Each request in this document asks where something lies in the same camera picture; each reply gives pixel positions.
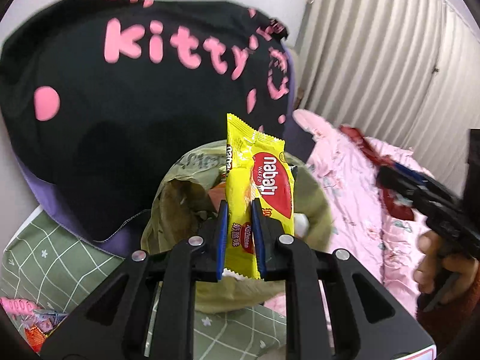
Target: hand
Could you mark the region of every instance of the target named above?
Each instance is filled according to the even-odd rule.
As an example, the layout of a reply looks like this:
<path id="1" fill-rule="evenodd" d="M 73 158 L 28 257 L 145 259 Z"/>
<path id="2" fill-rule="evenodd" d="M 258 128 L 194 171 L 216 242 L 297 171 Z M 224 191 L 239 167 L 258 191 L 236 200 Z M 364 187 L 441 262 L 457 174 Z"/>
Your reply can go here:
<path id="1" fill-rule="evenodd" d="M 425 257 L 413 273 L 413 280 L 418 283 L 420 292 L 430 294 L 435 290 L 434 279 L 442 266 L 449 271 L 459 272 L 460 278 L 440 301 L 446 304 L 459 298 L 470 288 L 477 275 L 479 263 L 476 259 L 469 259 L 462 254 L 451 254 L 440 261 L 437 253 L 442 243 L 443 240 L 433 231 L 428 231 L 418 238 L 418 249 Z"/>

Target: snack wrapper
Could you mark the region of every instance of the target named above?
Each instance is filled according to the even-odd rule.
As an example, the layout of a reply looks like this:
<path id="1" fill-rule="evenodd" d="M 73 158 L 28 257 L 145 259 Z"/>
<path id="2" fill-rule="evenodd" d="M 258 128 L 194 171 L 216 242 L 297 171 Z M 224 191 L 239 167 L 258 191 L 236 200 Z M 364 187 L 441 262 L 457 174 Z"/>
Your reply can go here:
<path id="1" fill-rule="evenodd" d="M 31 329 L 25 328 L 25 337 L 35 353 L 40 353 L 42 345 L 47 339 L 36 325 L 33 325 Z"/>
<path id="2" fill-rule="evenodd" d="M 293 235 L 294 178 L 284 155 L 285 142 L 254 130 L 227 114 L 226 200 L 229 228 L 225 268 L 259 279 L 251 230 L 250 202 L 260 198 L 265 216 L 278 219 Z"/>
<path id="3" fill-rule="evenodd" d="M 213 207 L 218 212 L 220 209 L 220 203 L 222 200 L 225 200 L 225 182 L 227 180 L 227 167 L 220 167 L 220 177 L 218 178 L 218 183 L 208 190 L 208 196 L 212 201 Z"/>

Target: green checkered fabric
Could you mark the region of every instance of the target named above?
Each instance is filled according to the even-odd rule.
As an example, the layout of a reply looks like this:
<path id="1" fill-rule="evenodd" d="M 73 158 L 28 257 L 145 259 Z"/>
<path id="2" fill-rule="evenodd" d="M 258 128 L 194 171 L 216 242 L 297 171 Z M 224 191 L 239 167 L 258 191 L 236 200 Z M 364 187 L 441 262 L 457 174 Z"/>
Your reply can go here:
<path id="1" fill-rule="evenodd" d="M 76 238 L 41 211 L 4 252 L 0 296 L 71 312 L 121 261 Z M 20 319 L 12 322 L 23 335 Z M 285 318 L 260 305 L 222 314 L 195 312 L 195 360 L 254 359 L 284 345 L 285 338 Z"/>

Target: pink toy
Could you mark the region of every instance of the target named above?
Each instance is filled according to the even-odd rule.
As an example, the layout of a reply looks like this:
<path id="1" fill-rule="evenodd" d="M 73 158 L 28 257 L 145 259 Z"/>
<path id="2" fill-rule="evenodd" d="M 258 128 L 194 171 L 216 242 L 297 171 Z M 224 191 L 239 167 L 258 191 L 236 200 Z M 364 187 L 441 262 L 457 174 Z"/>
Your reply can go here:
<path id="1" fill-rule="evenodd" d="M 7 314 L 13 315 L 34 315 L 33 310 L 38 306 L 27 299 L 0 298 L 0 303 Z"/>

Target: pink bedsheet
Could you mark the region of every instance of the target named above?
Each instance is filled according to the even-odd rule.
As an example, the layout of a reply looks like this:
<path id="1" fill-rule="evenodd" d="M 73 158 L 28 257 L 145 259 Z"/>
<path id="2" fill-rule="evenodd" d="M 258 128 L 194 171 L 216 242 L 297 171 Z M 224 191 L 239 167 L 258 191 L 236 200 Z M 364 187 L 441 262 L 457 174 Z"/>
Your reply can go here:
<path id="1" fill-rule="evenodd" d="M 416 247 L 417 238 L 428 230 L 424 217 L 418 212 L 414 222 L 390 217 L 375 186 L 376 169 L 349 138 L 312 112 L 297 110 L 294 119 L 316 141 L 307 164 L 330 203 L 333 234 L 328 251 L 350 251 L 415 315 L 419 292 L 412 275 L 422 258 Z M 412 151 L 377 139 L 368 140 L 380 155 L 390 155 L 410 169 L 426 171 L 411 157 Z M 284 295 L 265 305 L 286 313 Z"/>

